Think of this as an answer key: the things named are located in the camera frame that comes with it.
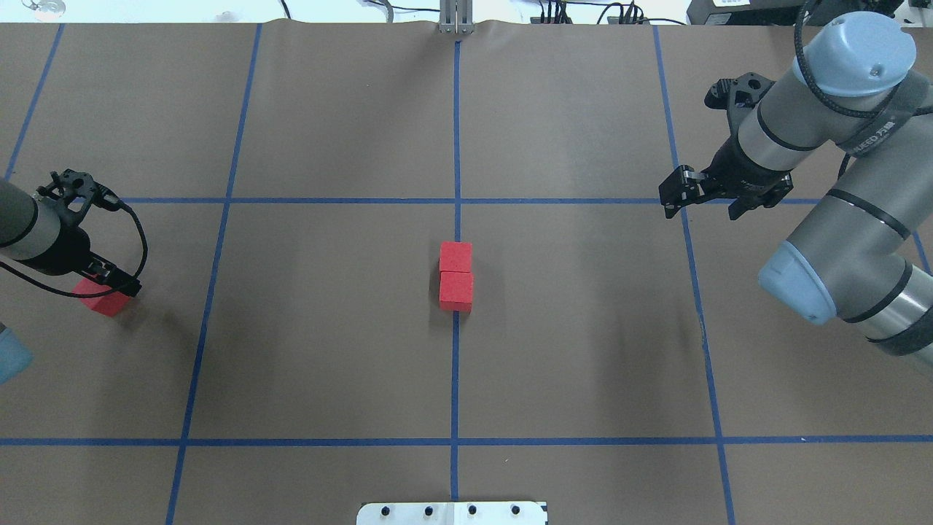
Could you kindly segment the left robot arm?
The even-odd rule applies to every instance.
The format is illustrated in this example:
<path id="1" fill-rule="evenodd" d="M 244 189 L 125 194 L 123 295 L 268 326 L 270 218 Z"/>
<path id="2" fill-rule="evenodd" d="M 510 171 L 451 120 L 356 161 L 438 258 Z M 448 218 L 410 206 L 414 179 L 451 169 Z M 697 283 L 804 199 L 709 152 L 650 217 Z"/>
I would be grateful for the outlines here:
<path id="1" fill-rule="evenodd" d="M 142 255 L 136 272 L 128 273 L 91 250 L 91 240 L 81 223 L 90 207 L 123 211 L 133 220 Z M 106 185 L 87 172 L 72 169 L 50 172 L 50 182 L 33 193 L 2 182 L 2 256 L 46 276 L 76 273 L 79 286 L 53 288 L 17 268 L 2 269 L 51 295 L 79 300 L 93 311 L 114 315 L 142 289 L 139 276 L 149 259 L 149 242 L 137 213 Z"/>

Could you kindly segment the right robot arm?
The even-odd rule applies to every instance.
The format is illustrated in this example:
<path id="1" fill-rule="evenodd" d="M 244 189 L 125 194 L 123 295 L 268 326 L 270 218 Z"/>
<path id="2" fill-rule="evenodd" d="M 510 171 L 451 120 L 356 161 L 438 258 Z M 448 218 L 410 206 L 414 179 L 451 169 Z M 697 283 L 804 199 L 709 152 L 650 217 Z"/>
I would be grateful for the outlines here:
<path id="1" fill-rule="evenodd" d="M 931 215 L 931 82 L 914 70 L 916 44 L 896 20 L 849 11 L 807 44 L 813 13 L 794 23 L 795 59 L 777 81 L 721 79 L 704 103 L 730 135 L 709 166 L 682 164 L 660 183 L 666 218 L 730 200 L 731 219 L 774 207 L 814 150 L 842 150 L 836 182 L 757 275 L 761 288 L 807 322 L 837 318 L 887 355 L 931 373 L 932 279 L 897 254 Z"/>

